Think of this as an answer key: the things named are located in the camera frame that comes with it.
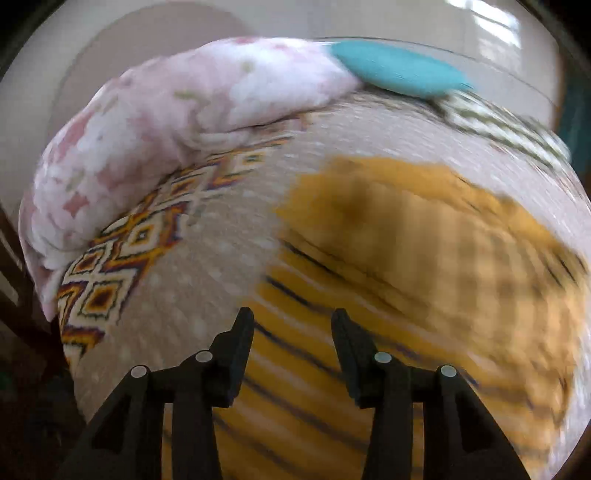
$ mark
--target pillow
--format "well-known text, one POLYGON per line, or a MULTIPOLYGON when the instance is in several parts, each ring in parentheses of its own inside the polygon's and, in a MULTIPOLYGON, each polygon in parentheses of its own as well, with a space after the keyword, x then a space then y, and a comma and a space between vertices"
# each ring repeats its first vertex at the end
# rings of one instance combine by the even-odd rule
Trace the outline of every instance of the pillow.
POLYGON ((347 40, 333 44, 330 51, 364 82, 392 92, 432 98, 472 88, 451 65, 383 43, 347 40))
POLYGON ((519 150, 552 170, 570 163, 569 148, 553 131, 473 92, 450 92, 435 100, 435 106, 451 127, 519 150))

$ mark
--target geometric diamond pattern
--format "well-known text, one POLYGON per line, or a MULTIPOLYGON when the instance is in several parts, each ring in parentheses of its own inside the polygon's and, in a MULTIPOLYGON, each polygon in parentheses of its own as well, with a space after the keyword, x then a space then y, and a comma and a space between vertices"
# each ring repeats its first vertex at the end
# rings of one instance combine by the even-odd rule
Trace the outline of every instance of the geometric diamond pattern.
POLYGON ((261 127, 255 144, 177 170, 90 243, 64 274, 57 293, 61 340, 71 369, 117 324, 135 286, 183 239, 203 204, 260 167, 271 149, 306 126, 301 114, 275 128, 261 127))

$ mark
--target screw head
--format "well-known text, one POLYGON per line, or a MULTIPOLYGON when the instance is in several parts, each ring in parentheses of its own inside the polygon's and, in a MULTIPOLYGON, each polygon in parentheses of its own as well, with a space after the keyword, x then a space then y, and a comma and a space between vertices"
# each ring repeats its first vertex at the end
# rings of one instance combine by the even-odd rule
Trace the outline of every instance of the screw head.
POLYGON ((453 378, 457 375, 457 370, 451 365, 443 365, 441 368, 441 374, 444 377, 453 378))
POLYGON ((379 364, 388 364, 392 360, 392 355, 387 352, 378 352, 374 355, 374 360, 379 364))
POLYGON ((131 369, 131 376, 134 378, 142 378, 146 373, 148 373, 148 369, 143 365, 136 365, 131 369))
POLYGON ((213 358, 213 354, 209 350, 201 350, 195 355, 195 360, 201 364, 206 364, 213 358))

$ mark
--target blanket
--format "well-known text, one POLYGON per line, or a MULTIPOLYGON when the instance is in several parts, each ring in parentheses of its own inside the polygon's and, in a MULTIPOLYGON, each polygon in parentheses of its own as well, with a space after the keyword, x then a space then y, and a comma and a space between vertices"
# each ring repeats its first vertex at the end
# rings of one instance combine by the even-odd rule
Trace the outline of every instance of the blanket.
POLYGON ((474 92, 453 90, 433 103, 453 128, 521 151, 550 170, 562 171, 570 164, 566 144, 532 117, 514 115, 474 92))
POLYGON ((321 44, 288 38, 219 40, 107 82, 49 143, 21 203, 21 245, 46 317, 67 266, 165 175, 358 84, 321 44))
POLYGON ((278 213, 282 248, 245 303, 257 326, 241 393, 215 413, 228 477, 361 477, 372 412, 346 393, 335 307, 406 364, 456 365, 535 477, 572 388, 579 256, 513 200, 437 165, 340 159, 303 176, 278 213))

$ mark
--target pink floral blanket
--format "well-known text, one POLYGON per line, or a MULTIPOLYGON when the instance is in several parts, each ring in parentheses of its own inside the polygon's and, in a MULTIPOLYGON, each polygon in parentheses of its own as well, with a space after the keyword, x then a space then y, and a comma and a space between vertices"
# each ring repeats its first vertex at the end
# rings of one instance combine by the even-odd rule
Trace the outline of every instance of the pink floral blanket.
POLYGON ((290 38, 218 40, 107 82, 49 143, 21 202, 19 235, 45 316, 56 313, 67 266, 163 176, 358 84, 322 44, 290 38))

